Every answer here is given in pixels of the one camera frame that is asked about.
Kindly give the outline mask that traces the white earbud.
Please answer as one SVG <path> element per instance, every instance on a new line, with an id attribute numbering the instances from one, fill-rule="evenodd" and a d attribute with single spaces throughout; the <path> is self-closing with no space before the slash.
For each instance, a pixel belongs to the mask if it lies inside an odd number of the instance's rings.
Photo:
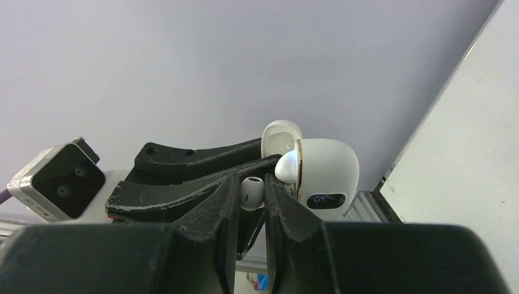
<path id="1" fill-rule="evenodd" d="M 291 150 L 278 160 L 275 166 L 275 177 L 283 183 L 296 184 L 299 172 L 299 154 Z"/>
<path id="2" fill-rule="evenodd" d="M 258 177 L 247 177 L 241 183 L 240 206 L 246 211 L 254 211 L 264 203 L 264 181 Z"/>

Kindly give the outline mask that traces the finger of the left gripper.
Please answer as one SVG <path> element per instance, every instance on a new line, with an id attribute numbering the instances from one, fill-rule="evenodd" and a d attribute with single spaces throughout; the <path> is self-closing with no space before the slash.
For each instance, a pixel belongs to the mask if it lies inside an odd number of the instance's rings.
<path id="1" fill-rule="evenodd" d="M 246 164 L 186 181 L 182 184 L 148 185 L 133 182 L 133 169 L 119 182 L 106 201 L 106 212 L 126 222 L 171 223 L 187 214 L 211 196 L 228 175 L 241 180 L 248 176 L 261 179 L 272 172 L 279 155 L 262 157 Z"/>
<path id="2" fill-rule="evenodd" d="M 149 142 L 135 157 L 133 182 L 182 184 L 260 158 L 260 138 L 209 149 L 181 149 Z"/>

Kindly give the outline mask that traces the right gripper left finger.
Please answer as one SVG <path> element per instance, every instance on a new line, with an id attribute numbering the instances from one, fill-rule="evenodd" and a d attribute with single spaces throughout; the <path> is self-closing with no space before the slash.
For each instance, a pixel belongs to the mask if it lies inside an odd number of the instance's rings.
<path id="1" fill-rule="evenodd" d="M 32 225 L 1 246 L 2 293 L 230 293 L 240 179 L 173 223 Z"/>

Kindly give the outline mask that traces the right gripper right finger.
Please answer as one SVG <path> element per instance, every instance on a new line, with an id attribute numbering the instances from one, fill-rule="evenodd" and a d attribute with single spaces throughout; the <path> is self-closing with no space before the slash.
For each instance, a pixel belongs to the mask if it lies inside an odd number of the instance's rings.
<path id="1" fill-rule="evenodd" d="M 464 227 L 325 222 L 265 176 L 271 293 L 509 293 Z"/>

